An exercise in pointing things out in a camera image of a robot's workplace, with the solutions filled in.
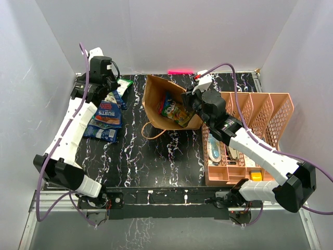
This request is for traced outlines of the green white snack bag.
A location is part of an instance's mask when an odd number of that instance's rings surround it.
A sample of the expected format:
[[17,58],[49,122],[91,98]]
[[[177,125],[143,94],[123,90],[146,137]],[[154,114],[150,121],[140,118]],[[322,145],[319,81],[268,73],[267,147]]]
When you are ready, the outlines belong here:
[[[119,92],[120,96],[122,97],[124,95],[124,93],[126,92],[126,90],[128,89],[128,87],[130,85],[132,85],[133,81],[127,80],[127,79],[119,79],[118,83],[120,84],[120,86],[118,87],[117,91]],[[105,101],[116,103],[114,97],[110,93],[105,98]]]

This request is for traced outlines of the blue snack packet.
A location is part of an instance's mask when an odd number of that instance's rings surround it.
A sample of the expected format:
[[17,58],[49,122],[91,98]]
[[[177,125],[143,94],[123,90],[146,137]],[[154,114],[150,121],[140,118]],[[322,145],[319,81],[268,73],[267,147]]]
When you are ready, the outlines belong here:
[[100,128],[94,125],[88,125],[83,133],[85,138],[101,139],[110,143],[117,141],[117,128]]

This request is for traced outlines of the blue Burts crisps packet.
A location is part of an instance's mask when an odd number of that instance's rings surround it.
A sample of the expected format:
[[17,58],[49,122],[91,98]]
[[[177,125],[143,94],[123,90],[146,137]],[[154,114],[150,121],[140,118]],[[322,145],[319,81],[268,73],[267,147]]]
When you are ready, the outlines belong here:
[[122,127],[121,111],[117,104],[102,101],[91,119],[91,124],[103,129]]

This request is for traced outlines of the brown paper bag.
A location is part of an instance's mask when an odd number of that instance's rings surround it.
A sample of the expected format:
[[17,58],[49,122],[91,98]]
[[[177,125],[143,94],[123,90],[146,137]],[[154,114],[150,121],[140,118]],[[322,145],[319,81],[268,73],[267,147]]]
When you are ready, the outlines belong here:
[[[192,111],[186,111],[181,95],[186,90],[164,78],[148,76],[144,89],[142,105],[148,122],[142,127],[142,136],[153,140],[169,130],[198,130],[202,120]],[[144,135],[147,125],[162,131],[152,137]]]

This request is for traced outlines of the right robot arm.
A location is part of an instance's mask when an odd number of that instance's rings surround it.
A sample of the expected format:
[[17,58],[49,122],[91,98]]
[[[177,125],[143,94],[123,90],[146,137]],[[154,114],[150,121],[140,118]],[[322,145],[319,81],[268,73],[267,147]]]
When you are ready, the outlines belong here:
[[266,170],[272,181],[241,179],[228,199],[242,207],[251,201],[278,203],[296,213],[316,189],[315,166],[306,160],[279,153],[254,135],[243,119],[226,111],[226,101],[216,90],[189,89],[181,94],[187,111],[194,111],[215,139],[243,153]]

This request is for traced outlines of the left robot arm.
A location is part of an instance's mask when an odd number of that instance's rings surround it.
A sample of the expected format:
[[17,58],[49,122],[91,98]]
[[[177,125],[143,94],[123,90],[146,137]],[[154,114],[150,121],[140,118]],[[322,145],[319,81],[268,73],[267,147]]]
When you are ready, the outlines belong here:
[[76,152],[88,123],[107,94],[118,88],[118,76],[112,72],[114,61],[94,56],[89,72],[77,77],[70,94],[69,106],[51,145],[43,155],[36,155],[33,164],[46,182],[88,196],[97,208],[107,203],[102,185],[88,177],[75,162]]

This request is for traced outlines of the green yellow snack packet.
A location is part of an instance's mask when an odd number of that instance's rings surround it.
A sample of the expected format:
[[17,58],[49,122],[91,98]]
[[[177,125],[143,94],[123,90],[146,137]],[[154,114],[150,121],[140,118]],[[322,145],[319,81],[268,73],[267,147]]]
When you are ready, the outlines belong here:
[[157,106],[160,115],[173,120],[175,123],[185,128],[194,116],[193,112],[187,112],[183,104],[176,102],[169,92],[165,92],[162,100]]

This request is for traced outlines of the dark blue nutrition-label packet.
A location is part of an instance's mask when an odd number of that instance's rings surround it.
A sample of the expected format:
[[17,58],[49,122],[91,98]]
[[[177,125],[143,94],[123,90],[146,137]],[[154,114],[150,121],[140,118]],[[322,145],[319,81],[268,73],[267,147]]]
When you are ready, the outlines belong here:
[[119,107],[119,109],[121,109],[121,110],[127,109],[126,103],[124,102],[124,100],[122,99],[122,97],[120,96],[120,94],[117,90],[112,91],[110,94],[114,97],[115,102],[116,102],[117,106]]

